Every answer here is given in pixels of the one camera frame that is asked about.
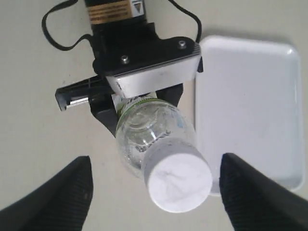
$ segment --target yellow label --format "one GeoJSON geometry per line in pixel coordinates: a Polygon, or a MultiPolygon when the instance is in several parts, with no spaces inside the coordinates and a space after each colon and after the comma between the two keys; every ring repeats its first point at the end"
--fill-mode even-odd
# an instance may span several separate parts
{"type": "Polygon", "coordinates": [[[132,18],[130,0],[88,7],[91,24],[111,23],[132,18]]]}

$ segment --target white bottle cap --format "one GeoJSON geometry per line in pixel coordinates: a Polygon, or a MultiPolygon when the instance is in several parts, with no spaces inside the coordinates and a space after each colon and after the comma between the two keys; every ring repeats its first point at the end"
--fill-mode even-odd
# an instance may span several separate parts
{"type": "Polygon", "coordinates": [[[162,210],[188,212],[209,196],[212,174],[195,147],[164,138],[150,147],[146,155],[144,181],[151,199],[162,210]]]}

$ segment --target white tray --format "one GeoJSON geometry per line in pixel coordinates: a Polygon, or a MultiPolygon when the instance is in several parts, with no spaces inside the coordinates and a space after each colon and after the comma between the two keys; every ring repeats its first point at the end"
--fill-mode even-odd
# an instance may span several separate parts
{"type": "Polygon", "coordinates": [[[210,36],[196,78],[198,148],[219,193],[221,157],[235,153],[289,190],[302,186],[305,148],[300,58],[290,45],[210,36]]]}

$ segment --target screw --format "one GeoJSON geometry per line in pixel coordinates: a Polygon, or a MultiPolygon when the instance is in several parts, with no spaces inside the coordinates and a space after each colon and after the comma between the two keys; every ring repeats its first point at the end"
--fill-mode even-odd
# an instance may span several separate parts
{"type": "Polygon", "coordinates": [[[123,56],[121,57],[121,63],[122,63],[122,64],[128,64],[128,63],[129,63],[129,58],[128,58],[127,55],[123,55],[123,56]]]}
{"type": "Polygon", "coordinates": [[[186,42],[183,41],[183,40],[179,41],[179,48],[180,48],[181,50],[185,49],[185,48],[186,48],[186,42]]]}

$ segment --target clear plastic bottle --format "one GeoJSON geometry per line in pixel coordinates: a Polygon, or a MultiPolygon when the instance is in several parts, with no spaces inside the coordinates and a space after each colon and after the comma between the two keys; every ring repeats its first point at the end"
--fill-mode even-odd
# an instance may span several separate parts
{"type": "Polygon", "coordinates": [[[199,206],[212,175],[195,148],[193,125],[176,107],[152,96],[130,99],[119,112],[119,152],[125,166],[144,180],[151,199],[174,213],[199,206]]]}

